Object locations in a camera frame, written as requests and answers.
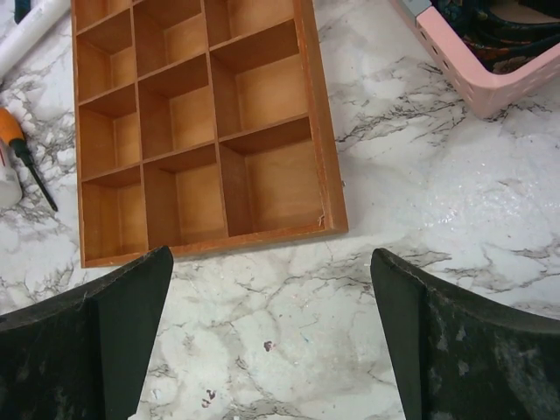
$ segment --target white tube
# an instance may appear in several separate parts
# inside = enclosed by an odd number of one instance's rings
[[[69,9],[70,0],[43,0],[31,9],[0,44],[0,80]]]
[[[21,195],[18,175],[11,168],[4,142],[0,140],[0,208],[15,206]]]

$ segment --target marble countertop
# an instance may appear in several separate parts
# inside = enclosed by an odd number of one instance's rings
[[[369,277],[378,247],[560,319],[560,80],[481,121],[386,0],[315,4],[350,233],[178,261],[136,420],[403,420]],[[0,89],[60,209],[19,166],[0,313],[108,271],[80,267],[71,44],[66,17]]]

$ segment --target glue bottle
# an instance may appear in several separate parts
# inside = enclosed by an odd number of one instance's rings
[[[0,142],[0,208],[16,205],[21,196],[18,175],[10,165],[4,142]]]

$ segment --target pink basket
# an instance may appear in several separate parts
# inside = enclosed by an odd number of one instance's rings
[[[415,13],[403,3],[412,4],[414,0],[390,1],[449,82],[480,118],[517,101],[560,73],[560,44],[510,74],[490,73],[433,6],[429,5],[423,11],[416,9]]]

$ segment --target wooden compartment tray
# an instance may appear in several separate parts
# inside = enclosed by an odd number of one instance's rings
[[[344,233],[311,0],[73,0],[84,267]]]

